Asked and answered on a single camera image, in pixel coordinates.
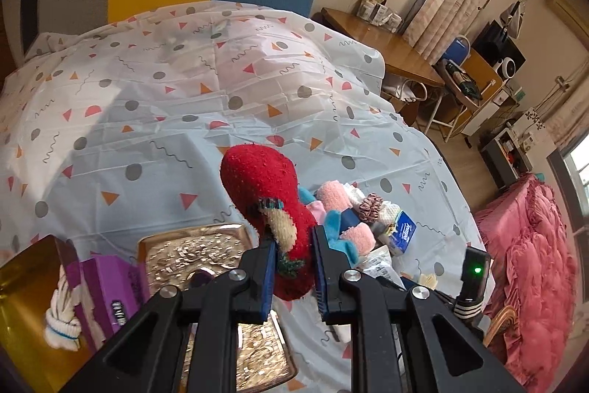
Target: wooden desk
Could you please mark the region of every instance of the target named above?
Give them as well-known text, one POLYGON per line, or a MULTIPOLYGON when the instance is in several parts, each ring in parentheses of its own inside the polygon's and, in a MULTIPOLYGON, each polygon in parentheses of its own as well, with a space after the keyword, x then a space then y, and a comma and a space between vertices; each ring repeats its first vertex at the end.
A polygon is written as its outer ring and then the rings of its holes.
POLYGON ((356 15, 346 12, 324 7, 321 13, 335 30, 379 51, 385 60, 386 73, 433 87, 444 86, 444 81, 434 68, 402 36, 371 26, 356 15))

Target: bed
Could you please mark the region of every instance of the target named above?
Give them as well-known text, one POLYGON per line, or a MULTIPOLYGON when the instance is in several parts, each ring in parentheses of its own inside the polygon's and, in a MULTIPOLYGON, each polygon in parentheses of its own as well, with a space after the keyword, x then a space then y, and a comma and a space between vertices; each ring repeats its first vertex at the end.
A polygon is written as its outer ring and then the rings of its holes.
MULTIPOLYGON (((379 97, 383 75, 378 51, 250 4, 174 5, 79 36, 42 34, 0 102, 2 262, 50 233, 82 259, 134 261, 150 234, 245 222, 219 165, 230 146, 257 143, 289 157, 310 190, 337 179, 399 204, 417 231, 394 268, 435 273, 456 296, 466 246, 484 246, 436 148, 379 97)), ((493 288, 490 277, 485 301, 493 288)), ((275 299, 299 369, 276 391, 350 388, 351 347, 314 302, 275 299)))
POLYGON ((505 306, 518 321, 490 348, 530 393, 552 383, 571 328, 576 260, 554 192, 534 175, 520 179, 475 215, 497 287, 485 313, 505 306))

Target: pink plush ball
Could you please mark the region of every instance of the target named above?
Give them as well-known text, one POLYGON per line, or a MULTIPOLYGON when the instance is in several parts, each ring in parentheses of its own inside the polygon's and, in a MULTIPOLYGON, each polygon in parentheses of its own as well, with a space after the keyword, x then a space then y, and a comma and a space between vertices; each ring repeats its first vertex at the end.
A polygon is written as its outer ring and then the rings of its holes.
POLYGON ((376 240, 372 231, 370 231, 370 227, 364 222, 360 222, 355 227, 350 227, 339 237, 350 240, 356 246, 358 254, 361 256, 368 255, 376 245, 376 240))
POLYGON ((343 212, 352 207, 346 190, 337 180, 330 180, 321 185, 317 190, 317 198, 323 202, 326 212, 330 210, 343 212))

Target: gray dot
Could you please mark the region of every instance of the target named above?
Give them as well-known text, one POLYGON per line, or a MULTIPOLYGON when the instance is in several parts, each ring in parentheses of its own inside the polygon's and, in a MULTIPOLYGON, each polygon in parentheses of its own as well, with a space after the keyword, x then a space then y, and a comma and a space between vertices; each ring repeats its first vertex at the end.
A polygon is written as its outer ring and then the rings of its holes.
POLYGON ((296 91, 296 95, 298 95, 301 99, 308 99, 313 94, 313 91, 307 87, 306 85, 301 85, 299 90, 296 91))
POLYGON ((18 237, 16 235, 13 237, 12 245, 13 245, 13 252, 18 253, 19 250, 21 249, 21 242, 20 242, 20 240, 18 240, 18 237))
POLYGON ((387 179, 387 178, 381 178, 381 188, 382 188, 382 190, 384 190, 388 194, 390 194, 393 191, 393 186, 391 185, 391 182, 389 182, 389 179, 387 179))
POLYGON ((434 273, 438 277, 444 274, 444 266, 440 262, 434 263, 434 273))
POLYGON ((234 97, 231 97, 229 99, 229 108, 231 110, 240 109, 242 105, 243 105, 243 100, 241 99, 241 97, 238 97, 237 95, 235 95, 234 97))
POLYGON ((39 218, 45 217, 49 213, 49 206, 43 200, 35 204, 35 215, 39 218))
POLYGON ((352 170, 354 168, 356 168, 356 163, 354 161, 354 159, 352 157, 350 157, 349 155, 344 155, 342 157, 342 165, 347 168, 348 170, 352 170))
POLYGON ((88 139, 86 137, 78 137, 74 142, 74 150, 82 150, 86 148, 88 139))
POLYGON ((143 167, 141 164, 131 164, 125 169, 125 177, 127 177, 127 180, 137 180, 142 172, 143 167))
POLYGON ((138 107, 139 107, 139 102, 137 102, 137 101, 127 101, 127 102, 125 102, 125 108, 127 110, 135 110, 138 107))

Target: pink quilt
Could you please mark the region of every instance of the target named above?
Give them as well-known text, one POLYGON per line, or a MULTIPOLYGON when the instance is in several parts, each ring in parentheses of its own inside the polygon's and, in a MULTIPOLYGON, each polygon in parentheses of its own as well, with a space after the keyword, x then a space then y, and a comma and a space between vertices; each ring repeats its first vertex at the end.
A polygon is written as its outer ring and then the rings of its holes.
POLYGON ((505 305, 518 324, 504 335, 506 367, 530 393, 544 393, 560 362, 575 305, 576 260, 554 192, 523 178, 475 214, 497 283, 485 313, 505 305))

